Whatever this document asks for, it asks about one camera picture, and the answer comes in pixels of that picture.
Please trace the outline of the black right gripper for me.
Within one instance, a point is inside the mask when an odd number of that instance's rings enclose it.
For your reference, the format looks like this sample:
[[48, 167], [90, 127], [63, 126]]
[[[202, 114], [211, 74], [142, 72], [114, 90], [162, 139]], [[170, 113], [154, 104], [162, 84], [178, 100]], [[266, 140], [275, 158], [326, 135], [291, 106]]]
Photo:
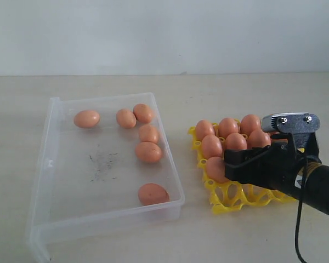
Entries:
[[291, 197], [300, 196], [297, 176], [302, 176], [311, 162], [320, 163], [314, 136], [288, 136], [264, 147], [224, 151], [225, 177], [230, 181], [278, 190]]

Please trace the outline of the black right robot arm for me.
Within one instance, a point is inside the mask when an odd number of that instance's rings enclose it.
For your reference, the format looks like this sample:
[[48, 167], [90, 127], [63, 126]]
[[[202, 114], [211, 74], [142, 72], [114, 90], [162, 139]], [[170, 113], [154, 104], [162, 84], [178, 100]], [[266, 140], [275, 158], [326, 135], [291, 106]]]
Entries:
[[225, 150], [225, 177], [241, 184], [278, 190], [329, 215], [329, 166], [318, 157], [314, 133], [274, 134], [274, 142], [250, 150]]

